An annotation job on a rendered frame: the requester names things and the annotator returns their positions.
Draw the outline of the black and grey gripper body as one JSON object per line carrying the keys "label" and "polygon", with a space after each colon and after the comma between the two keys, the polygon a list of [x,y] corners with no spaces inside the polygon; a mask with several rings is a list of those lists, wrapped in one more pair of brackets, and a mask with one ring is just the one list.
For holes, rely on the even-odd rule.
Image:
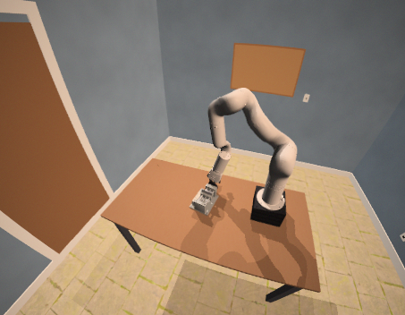
{"label": "black and grey gripper body", "polygon": [[[221,175],[222,175],[222,174],[221,174]],[[210,180],[214,181],[215,183],[219,183],[220,180],[221,180],[221,178],[222,178],[221,175],[215,173],[215,172],[213,171],[213,167],[212,167],[212,169],[210,170],[210,172],[209,172],[209,174],[208,174],[207,177],[208,177]]]}

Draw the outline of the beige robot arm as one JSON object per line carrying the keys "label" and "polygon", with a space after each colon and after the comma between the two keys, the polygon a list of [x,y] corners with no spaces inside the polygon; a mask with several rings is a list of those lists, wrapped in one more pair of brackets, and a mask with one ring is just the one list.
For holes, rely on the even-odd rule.
{"label": "beige robot arm", "polygon": [[272,125],[249,89],[237,89],[220,97],[220,100],[214,100],[208,107],[212,142],[216,148],[221,148],[212,166],[213,171],[222,174],[232,156],[231,145],[225,138],[223,115],[232,115],[241,109],[250,129],[258,138],[269,142],[273,149],[277,148],[270,161],[265,189],[257,193],[257,202],[265,209],[281,209],[284,205],[283,191],[288,182],[287,176],[291,175],[295,166],[297,147],[289,137]]}

